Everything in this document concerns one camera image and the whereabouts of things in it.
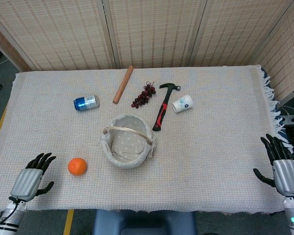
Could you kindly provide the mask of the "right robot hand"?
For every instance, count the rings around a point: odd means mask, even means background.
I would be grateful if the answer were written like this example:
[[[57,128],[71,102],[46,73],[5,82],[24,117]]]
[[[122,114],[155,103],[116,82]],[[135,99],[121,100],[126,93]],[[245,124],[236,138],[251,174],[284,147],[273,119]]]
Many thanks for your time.
[[[255,176],[263,183],[276,188],[285,197],[294,197],[294,157],[283,141],[270,134],[261,137],[272,168],[273,179],[267,178],[256,168]]]

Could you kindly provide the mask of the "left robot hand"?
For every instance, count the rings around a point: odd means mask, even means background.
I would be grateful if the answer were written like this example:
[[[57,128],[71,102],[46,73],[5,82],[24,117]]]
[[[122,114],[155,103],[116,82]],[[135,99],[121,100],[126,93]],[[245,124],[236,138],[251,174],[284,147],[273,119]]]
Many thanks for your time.
[[[51,155],[52,153],[41,153],[21,170],[10,191],[11,201],[14,203],[29,202],[34,197],[46,194],[52,189],[54,181],[49,182],[45,188],[39,188],[50,163],[56,159],[56,156]]]

